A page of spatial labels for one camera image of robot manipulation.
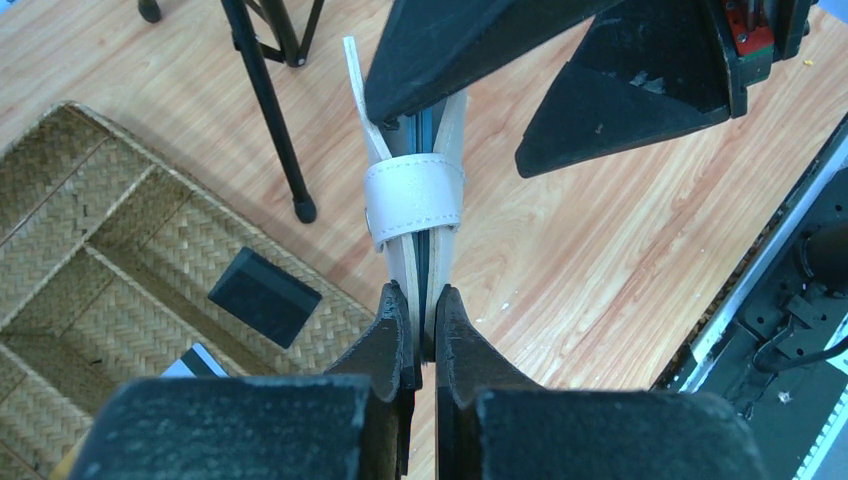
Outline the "beige leather card holder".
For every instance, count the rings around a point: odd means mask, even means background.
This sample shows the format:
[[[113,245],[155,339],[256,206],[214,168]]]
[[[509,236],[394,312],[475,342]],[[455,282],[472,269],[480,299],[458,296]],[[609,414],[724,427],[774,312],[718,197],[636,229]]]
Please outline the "beige leather card holder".
[[[399,130],[379,128],[366,116],[354,38],[344,37],[343,46],[369,160],[366,223],[391,279],[406,295],[413,326],[421,336],[431,337],[461,224],[468,92],[449,96],[418,118],[406,118]]]

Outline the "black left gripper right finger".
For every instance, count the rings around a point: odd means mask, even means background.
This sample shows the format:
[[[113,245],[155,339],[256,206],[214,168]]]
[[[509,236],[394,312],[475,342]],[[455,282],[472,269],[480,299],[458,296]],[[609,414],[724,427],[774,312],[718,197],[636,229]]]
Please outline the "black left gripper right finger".
[[[764,479],[747,424],[704,393],[548,389],[447,287],[435,327],[440,479]]]

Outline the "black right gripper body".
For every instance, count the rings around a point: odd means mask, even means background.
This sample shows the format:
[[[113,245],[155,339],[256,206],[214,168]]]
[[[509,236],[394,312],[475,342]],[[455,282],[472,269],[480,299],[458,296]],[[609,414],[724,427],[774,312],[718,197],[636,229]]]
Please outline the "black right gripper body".
[[[702,2],[737,58],[753,60],[771,54],[773,62],[799,53],[810,33],[809,14],[816,4],[811,0]]]

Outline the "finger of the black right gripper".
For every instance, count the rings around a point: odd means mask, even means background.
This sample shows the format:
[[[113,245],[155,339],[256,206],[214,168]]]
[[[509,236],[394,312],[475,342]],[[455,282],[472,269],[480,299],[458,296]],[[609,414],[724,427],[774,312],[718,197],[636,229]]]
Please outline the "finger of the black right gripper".
[[[515,153],[531,178],[730,119],[736,53],[723,13],[599,13]]]
[[[603,0],[396,1],[364,87],[368,119],[410,115],[612,7]]]

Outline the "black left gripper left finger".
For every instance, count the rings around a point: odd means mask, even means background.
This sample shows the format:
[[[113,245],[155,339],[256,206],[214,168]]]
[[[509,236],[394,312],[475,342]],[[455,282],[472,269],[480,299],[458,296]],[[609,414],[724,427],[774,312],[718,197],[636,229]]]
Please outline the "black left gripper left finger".
[[[398,479],[421,386],[406,299],[320,375],[145,378],[95,419],[74,479]]]

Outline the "silver card with black stripe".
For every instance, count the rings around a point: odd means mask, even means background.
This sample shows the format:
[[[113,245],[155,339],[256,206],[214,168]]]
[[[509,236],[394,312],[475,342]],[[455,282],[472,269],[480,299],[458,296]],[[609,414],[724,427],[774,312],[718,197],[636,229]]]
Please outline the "silver card with black stripe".
[[[161,376],[180,378],[228,377],[228,374],[202,344],[194,343]]]

